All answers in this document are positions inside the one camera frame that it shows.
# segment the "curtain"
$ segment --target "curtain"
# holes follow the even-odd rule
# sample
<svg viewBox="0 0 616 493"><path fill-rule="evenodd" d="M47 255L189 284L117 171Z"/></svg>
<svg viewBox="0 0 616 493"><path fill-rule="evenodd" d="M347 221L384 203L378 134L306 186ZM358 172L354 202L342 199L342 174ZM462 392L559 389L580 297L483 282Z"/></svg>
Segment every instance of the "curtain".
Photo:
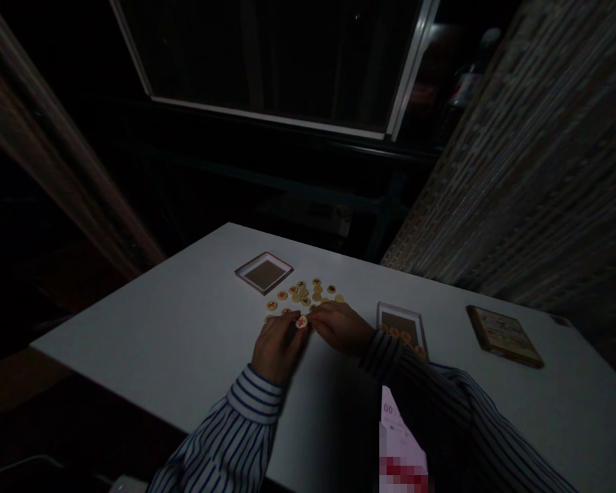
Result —
<svg viewBox="0 0 616 493"><path fill-rule="evenodd" d="M1 17L0 146L127 279L164 261L158 243Z"/></svg>
<svg viewBox="0 0 616 493"><path fill-rule="evenodd" d="M567 316L616 367L616 1L521 4L381 263Z"/></svg>

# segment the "box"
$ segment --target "box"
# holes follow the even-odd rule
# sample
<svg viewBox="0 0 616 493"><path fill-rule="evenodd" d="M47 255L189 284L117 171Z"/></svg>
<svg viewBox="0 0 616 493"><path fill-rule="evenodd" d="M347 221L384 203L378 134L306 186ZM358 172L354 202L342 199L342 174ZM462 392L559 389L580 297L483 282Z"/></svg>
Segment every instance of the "box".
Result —
<svg viewBox="0 0 616 493"><path fill-rule="evenodd" d="M391 336L399 337L419 356L429 360L422 315L379 301L376 305L376 328L381 330L382 326L387 327ZM397 329L398 334L392 333L392 329Z"/></svg>
<svg viewBox="0 0 616 493"><path fill-rule="evenodd" d="M533 368L545 366L518 320L472 305L466 310L481 349Z"/></svg>
<svg viewBox="0 0 616 493"><path fill-rule="evenodd" d="M293 270L291 265L265 252L238 268L235 275L264 296L278 286Z"/></svg>

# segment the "left hand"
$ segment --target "left hand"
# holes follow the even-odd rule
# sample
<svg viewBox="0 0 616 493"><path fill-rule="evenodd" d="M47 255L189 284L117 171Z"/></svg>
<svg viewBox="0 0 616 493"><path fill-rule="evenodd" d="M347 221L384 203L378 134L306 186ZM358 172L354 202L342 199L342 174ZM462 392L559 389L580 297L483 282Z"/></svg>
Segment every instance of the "left hand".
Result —
<svg viewBox="0 0 616 493"><path fill-rule="evenodd" d="M285 340L290 326L300 315L301 312L290 312L270 318L253 348L251 368L277 385L285 385L290 380L306 340L306 327L297 329L292 341Z"/></svg>

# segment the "hand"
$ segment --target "hand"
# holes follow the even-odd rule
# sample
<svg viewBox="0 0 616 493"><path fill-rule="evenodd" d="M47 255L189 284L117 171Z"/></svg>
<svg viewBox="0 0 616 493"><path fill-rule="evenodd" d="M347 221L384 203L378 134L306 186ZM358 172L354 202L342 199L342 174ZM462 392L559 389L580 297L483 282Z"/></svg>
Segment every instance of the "hand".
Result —
<svg viewBox="0 0 616 493"><path fill-rule="evenodd" d="M374 329L347 303L327 301L307 318L331 347L349 356L363 357L374 337Z"/></svg>
<svg viewBox="0 0 616 493"><path fill-rule="evenodd" d="M285 385L290 380L306 340L306 327L297 329L292 341L286 340L290 326L300 315L301 312L290 312L270 318L253 348L251 368L277 385Z"/></svg>

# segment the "finger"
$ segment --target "finger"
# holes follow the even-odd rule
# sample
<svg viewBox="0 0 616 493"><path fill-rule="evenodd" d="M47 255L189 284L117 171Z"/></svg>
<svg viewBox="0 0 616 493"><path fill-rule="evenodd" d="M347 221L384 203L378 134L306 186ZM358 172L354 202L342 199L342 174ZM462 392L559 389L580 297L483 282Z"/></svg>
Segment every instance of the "finger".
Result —
<svg viewBox="0 0 616 493"><path fill-rule="evenodd" d="M308 327L296 330L294 338L292 339L292 342L290 342L290 347L287 348L287 354L291 359L296 359L297 355L301 352L307 334Z"/></svg>
<svg viewBox="0 0 616 493"><path fill-rule="evenodd" d="M335 322L335 317L337 316L337 312L332 309L323 309L318 310L315 308L315 311L306 315L306 318L309 322L313 322L315 320L319 320L327 325L333 325Z"/></svg>
<svg viewBox="0 0 616 493"><path fill-rule="evenodd" d="M262 330L260 331L260 335L268 333L269 330L271 330L271 328L274 326L274 320L276 320L278 317L273 316L272 318L270 318L269 320L267 320L267 322L265 323L265 325L262 326Z"/></svg>
<svg viewBox="0 0 616 493"><path fill-rule="evenodd" d="M335 304L332 301L327 301L321 305L317 305L315 309L309 313L309 315L320 312L333 312L335 311Z"/></svg>
<svg viewBox="0 0 616 493"><path fill-rule="evenodd" d="M276 317L276 323L272 328L272 337L276 339L282 339L285 337L287 330L290 328L290 325L294 323L294 321L301 315L300 311L290 312L280 317Z"/></svg>
<svg viewBox="0 0 616 493"><path fill-rule="evenodd" d="M323 323L321 320L313 320L310 323L329 346L335 347L335 345L337 344L337 340L335 337L335 332L333 332L332 328L330 328L327 324Z"/></svg>

